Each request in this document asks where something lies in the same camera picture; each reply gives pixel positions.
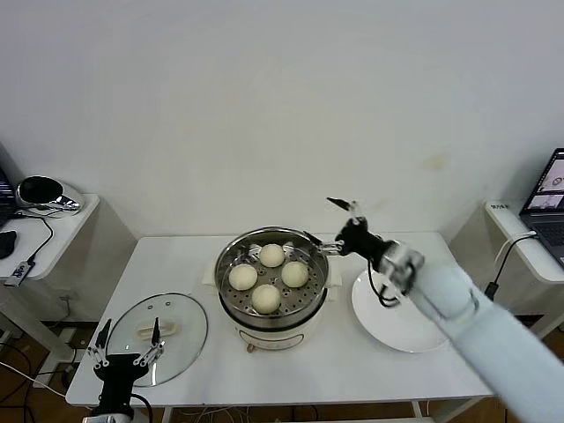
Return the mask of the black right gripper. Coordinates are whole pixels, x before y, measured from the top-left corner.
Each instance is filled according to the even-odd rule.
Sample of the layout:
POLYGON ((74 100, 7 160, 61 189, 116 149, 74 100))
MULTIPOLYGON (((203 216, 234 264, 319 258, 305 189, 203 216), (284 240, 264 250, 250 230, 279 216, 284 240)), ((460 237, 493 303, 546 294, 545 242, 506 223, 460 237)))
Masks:
POLYGON ((349 213, 347 222, 337 235, 336 241, 325 242, 304 231, 304 235, 324 256, 347 256, 352 253, 367 259, 371 264, 380 263, 383 255, 383 238, 369 232, 366 218, 356 201, 327 197, 327 200, 349 213))

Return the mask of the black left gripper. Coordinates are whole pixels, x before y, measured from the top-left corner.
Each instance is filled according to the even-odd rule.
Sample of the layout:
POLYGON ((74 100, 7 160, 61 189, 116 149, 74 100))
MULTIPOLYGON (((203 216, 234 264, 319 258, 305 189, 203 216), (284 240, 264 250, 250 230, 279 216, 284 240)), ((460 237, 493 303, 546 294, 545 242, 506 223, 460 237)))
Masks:
POLYGON ((100 393, 100 408, 118 408, 130 405, 130 395, 134 382, 148 373, 148 367, 157 361, 164 351, 165 342, 160 336, 160 320, 155 318, 151 344, 143 354, 110 354, 106 357, 106 346, 111 329, 111 320, 107 320, 98 332, 93 345, 86 351, 94 363, 97 377, 103 381, 100 393))

